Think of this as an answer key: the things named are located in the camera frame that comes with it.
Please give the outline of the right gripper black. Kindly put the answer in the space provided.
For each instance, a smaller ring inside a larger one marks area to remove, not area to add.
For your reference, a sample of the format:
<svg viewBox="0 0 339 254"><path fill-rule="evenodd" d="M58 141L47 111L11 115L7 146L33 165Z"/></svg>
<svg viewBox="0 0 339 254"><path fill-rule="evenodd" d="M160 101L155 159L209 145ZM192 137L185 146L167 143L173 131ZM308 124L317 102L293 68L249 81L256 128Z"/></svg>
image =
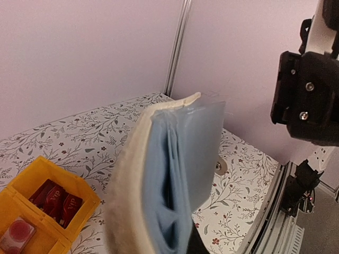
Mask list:
<svg viewBox="0 0 339 254"><path fill-rule="evenodd" d="M271 120L286 125L292 138L338 145L338 60L328 53L283 52Z"/></svg>

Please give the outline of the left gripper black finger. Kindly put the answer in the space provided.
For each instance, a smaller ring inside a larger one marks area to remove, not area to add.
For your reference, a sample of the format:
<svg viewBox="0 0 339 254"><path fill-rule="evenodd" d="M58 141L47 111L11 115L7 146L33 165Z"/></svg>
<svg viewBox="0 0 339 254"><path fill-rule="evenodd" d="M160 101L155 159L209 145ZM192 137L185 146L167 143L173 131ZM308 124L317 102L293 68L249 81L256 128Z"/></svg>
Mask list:
<svg viewBox="0 0 339 254"><path fill-rule="evenodd" d="M192 221L192 227L186 254L208 254L208 250L206 249L198 233L194 221Z"/></svg>

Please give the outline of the beige card holder wallet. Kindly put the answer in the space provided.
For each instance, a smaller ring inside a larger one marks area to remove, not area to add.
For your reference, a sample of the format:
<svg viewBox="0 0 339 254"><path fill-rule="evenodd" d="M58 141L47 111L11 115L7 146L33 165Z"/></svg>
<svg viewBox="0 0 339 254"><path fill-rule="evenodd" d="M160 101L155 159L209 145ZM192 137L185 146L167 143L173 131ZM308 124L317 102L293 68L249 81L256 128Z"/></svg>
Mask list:
<svg viewBox="0 0 339 254"><path fill-rule="evenodd" d="M211 192L224 111L195 93L142 112L107 188L108 253L187 252L192 213Z"/></svg>

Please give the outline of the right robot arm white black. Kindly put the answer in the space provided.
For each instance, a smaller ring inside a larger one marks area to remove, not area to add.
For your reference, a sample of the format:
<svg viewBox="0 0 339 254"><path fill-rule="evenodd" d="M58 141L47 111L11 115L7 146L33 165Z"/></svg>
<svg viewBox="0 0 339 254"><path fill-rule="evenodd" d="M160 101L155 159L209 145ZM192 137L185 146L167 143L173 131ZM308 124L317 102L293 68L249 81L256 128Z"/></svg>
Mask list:
<svg viewBox="0 0 339 254"><path fill-rule="evenodd" d="M271 109L273 123L318 146L288 177L280 207L293 217L314 201L311 194L338 146L338 1L320 1L302 22L300 38L298 53L280 55Z"/></svg>

